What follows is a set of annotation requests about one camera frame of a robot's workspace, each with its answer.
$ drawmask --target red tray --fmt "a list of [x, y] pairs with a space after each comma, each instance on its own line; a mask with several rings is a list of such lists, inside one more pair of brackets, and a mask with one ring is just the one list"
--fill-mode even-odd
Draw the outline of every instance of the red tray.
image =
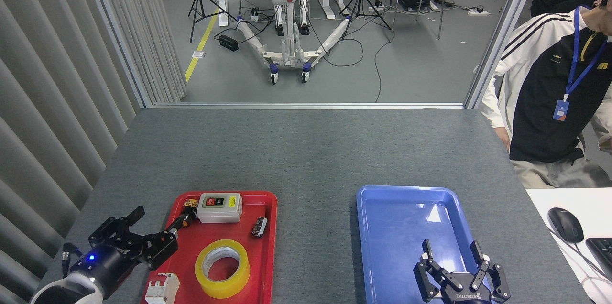
[[[168, 226], [181, 214], [185, 200], [199, 200], [202, 193], [193, 191], [178, 197], [166, 225]], [[174, 273], [181, 282], [175, 304], [270, 304], [278, 201], [273, 193], [266, 191], [241, 191], [240, 195], [242, 196], [242, 216], [238, 223], [202, 224], [196, 220], [190, 227], [179, 230], [179, 249], [161, 267], [151, 272], [147, 286], [151, 280], [159, 279], [158, 273]], [[251, 234], [258, 217], [268, 219], [262, 237], [255, 237]], [[251, 266], [251, 276], [242, 291], [225, 299], [212, 298], [204, 293], [194, 273], [195, 261], [202, 249], [219, 239], [233, 239], [242, 244], [247, 250]], [[140, 302], [146, 304], [144, 294]]]

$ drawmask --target black table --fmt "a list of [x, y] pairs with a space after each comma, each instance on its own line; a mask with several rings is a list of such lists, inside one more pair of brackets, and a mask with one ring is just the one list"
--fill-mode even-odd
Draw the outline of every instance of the black table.
[[[99, 224], [138, 205], [146, 215], [131, 231], [157, 232], [187, 191], [270, 191], [273, 303], [364, 304], [363, 185], [452, 189], [482, 251], [505, 267], [509, 304], [590, 303], [476, 110], [142, 110], [67, 240], [89, 250]], [[61, 276], [60, 256], [43, 284]], [[146, 278], [139, 265], [106, 302], [138, 303]]]

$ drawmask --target floor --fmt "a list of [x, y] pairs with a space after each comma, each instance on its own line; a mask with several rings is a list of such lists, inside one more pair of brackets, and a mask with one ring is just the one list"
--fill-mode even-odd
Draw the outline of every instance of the floor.
[[[271, 0], [227, 1], [229, 11], [234, 15], [248, 16], [252, 6], [273, 14], [268, 10], [272, 8]], [[461, 103], [505, 0], [446, 1], [466, 7], [481, 5], [491, 14], [470, 17], [459, 8], [446, 10], [441, 40], [436, 38], [439, 12], [420, 16], [418, 21], [415, 21], [415, 16], [398, 14], [394, 33], [377, 25], [381, 23], [378, 18], [371, 21], [370, 17], [359, 17], [350, 25], [347, 39], [332, 49], [328, 62], [322, 61], [313, 69], [308, 83], [299, 79], [299, 69], [282, 69], [278, 83], [273, 86], [269, 69], [247, 43], [239, 44], [239, 50], [232, 52], [214, 40], [217, 33], [228, 29], [219, 27], [216, 17], [197, 23], [190, 43], [192, 19], [187, 14], [193, 0], [163, 0], [181, 69], [188, 78], [183, 102]], [[529, 17], [529, 1], [523, 8], [519, 23]], [[204, 1], [204, 4], [207, 14], [214, 12], [216, 7], [212, 3]], [[312, 29], [320, 39], [340, 22], [339, 8], [334, 0], [331, 0], [331, 5], [337, 20], [324, 19], [317, 0], [310, 0]], [[391, 24], [393, 10], [389, 10], [384, 18]], [[229, 30], [222, 34], [238, 41], [244, 40], [242, 33], [233, 29], [234, 26], [231, 23]], [[271, 51], [279, 51], [280, 40], [273, 27], [269, 26], [258, 36]], [[301, 42], [304, 49], [312, 51], [320, 45], [313, 32], [302, 37]], [[194, 60], [192, 54], [196, 50], [205, 51], [205, 56]], [[590, 126], [584, 134], [587, 156], [612, 174], [612, 160], [597, 150], [597, 139]]]

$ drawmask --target tripod stand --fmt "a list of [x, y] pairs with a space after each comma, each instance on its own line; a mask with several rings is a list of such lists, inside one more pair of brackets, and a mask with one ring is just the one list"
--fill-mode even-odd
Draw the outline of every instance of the tripod stand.
[[213, 0], [208, 0], [208, 1], [216, 5], [219, 11], [215, 12], [214, 14], [207, 15], [204, 13], [204, 4], [202, 3], [202, 0], [193, 0], [192, 7], [190, 8], [189, 13], [187, 15], [189, 17], [191, 16], [191, 13], [193, 12], [192, 33], [191, 33], [191, 36], [189, 37], [189, 42], [192, 42], [193, 40], [193, 28], [195, 28], [195, 23], [198, 23], [199, 21], [205, 19], [206, 17], [211, 17], [215, 15], [220, 15], [220, 14], [227, 14], [228, 16], [232, 18], [232, 20], [237, 21], [236, 17], [232, 16], [229, 12], [227, 12], [227, 10], [219, 6], [219, 4], [217, 4], [216, 1], [213, 1]]
[[355, 2], [354, 6], [352, 7], [352, 12], [350, 12], [350, 20], [351, 21], [354, 21], [354, 18], [355, 17], [359, 17], [359, 16], [378, 17], [378, 18], [381, 19], [381, 21], [384, 23], [384, 25], [387, 26], [387, 28], [391, 29], [391, 27], [389, 26], [387, 21], [384, 20], [383, 15], [381, 15], [380, 12], [378, 12], [378, 9], [376, 7], [374, 7], [374, 4], [372, 4], [372, 2], [370, 0], [365, 0], [365, 1], [368, 2], [370, 7], [372, 8], [372, 11], [375, 12], [375, 14], [362, 14], [361, 13], [361, 4], [362, 4], [361, 0], [350, 0], [348, 3], [346, 3], [346, 6], [343, 8], [343, 10], [340, 11], [340, 14], [342, 14], [344, 12], [344, 10], [347, 9], [350, 6], [350, 4], [352, 4], [352, 2]]

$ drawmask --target glass partition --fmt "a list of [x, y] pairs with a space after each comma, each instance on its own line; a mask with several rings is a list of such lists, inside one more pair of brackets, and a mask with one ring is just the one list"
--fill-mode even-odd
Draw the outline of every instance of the glass partition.
[[[507, 33], [529, 17], [529, 0], [295, 0], [293, 18], [282, 0], [162, 2], [190, 105], [472, 108]], [[283, 11], [295, 26], [278, 26]]]

